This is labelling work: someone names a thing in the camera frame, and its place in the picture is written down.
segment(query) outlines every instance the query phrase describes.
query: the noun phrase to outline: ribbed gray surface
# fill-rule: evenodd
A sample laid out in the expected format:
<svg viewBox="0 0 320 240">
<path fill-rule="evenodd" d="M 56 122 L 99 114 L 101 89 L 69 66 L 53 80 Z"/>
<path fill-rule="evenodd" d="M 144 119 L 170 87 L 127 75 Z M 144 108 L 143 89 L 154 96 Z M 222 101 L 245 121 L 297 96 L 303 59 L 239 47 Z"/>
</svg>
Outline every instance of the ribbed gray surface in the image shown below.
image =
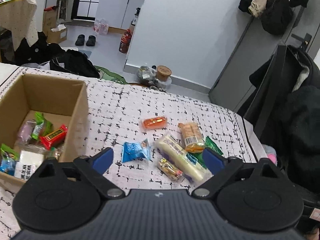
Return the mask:
<svg viewBox="0 0 320 240">
<path fill-rule="evenodd" d="M 209 201 L 191 198 L 186 190 L 132 190 L 109 201 L 89 224 L 72 232 L 45 236 L 20 232 L 15 240 L 303 240 L 294 230 L 274 235 L 247 233 L 225 222 Z"/>
</svg>

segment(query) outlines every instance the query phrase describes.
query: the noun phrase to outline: slipper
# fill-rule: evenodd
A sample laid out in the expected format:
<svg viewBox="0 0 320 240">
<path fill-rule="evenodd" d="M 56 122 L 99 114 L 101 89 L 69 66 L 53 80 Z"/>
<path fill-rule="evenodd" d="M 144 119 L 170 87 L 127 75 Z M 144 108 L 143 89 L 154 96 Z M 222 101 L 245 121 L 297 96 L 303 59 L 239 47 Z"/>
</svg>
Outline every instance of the slipper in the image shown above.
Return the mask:
<svg viewBox="0 0 320 240">
<path fill-rule="evenodd" d="M 94 46 L 96 45 L 96 37 L 93 35 L 90 35 L 88 38 L 88 41 L 86 43 L 87 46 Z"/>
<path fill-rule="evenodd" d="M 85 36 L 83 34 L 80 34 L 78 36 L 77 41 L 76 41 L 76 46 L 83 46 L 84 45 L 84 39 L 85 39 Z"/>
</svg>

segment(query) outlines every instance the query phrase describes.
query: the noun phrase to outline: cardboard box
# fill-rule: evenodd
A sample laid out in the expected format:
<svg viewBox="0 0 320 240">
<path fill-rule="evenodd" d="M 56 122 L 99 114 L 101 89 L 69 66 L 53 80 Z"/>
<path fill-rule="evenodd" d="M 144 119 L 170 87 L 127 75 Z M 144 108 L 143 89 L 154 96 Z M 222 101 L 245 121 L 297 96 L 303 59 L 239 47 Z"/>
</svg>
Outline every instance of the cardboard box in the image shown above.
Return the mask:
<svg viewBox="0 0 320 240">
<path fill-rule="evenodd" d="M 25 74 L 20 76 L 0 100 L 0 144 L 14 148 L 21 125 L 44 113 L 53 129 L 68 127 L 59 162 L 71 162 L 85 155 L 88 99 L 86 84 L 80 80 Z M 17 193 L 24 180 L 0 172 L 0 186 Z"/>
<path fill-rule="evenodd" d="M 55 28 L 57 24 L 57 11 L 43 12 L 43 26 L 42 31 L 45 36 L 48 36 L 48 32 Z"/>
<path fill-rule="evenodd" d="M 53 32 L 49 31 L 48 32 L 48 38 L 47 38 L 47 43 L 57 43 L 59 44 L 62 41 L 65 41 L 67 39 L 67 33 L 68 29 L 63 29 L 59 32 Z"/>
</svg>

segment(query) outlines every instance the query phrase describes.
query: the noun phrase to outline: green rug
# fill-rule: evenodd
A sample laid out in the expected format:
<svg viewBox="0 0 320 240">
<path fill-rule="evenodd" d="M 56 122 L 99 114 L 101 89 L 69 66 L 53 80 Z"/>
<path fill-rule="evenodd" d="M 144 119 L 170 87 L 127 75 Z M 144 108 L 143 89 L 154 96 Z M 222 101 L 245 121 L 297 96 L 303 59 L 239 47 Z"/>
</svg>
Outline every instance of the green rug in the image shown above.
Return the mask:
<svg viewBox="0 0 320 240">
<path fill-rule="evenodd" d="M 128 82 L 125 81 L 124 77 L 118 75 L 117 73 L 111 72 L 104 67 L 95 66 L 98 70 L 100 79 L 113 81 L 119 84 L 127 85 Z"/>
</svg>

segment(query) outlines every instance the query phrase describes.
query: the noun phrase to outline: blue mat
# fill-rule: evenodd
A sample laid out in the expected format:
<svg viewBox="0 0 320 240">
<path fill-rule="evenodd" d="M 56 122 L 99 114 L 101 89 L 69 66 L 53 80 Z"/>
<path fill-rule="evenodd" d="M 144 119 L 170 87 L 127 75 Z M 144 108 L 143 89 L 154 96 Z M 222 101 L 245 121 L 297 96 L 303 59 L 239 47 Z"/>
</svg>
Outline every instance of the blue mat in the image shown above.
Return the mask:
<svg viewBox="0 0 320 240">
<path fill-rule="evenodd" d="M 90 55 L 91 55 L 91 53 L 92 53 L 92 51 L 89 51 L 89 50 L 79 50 L 79 51 L 80 51 L 81 53 L 83 53 L 83 54 L 86 54 L 88 58 L 90 57 Z"/>
</svg>

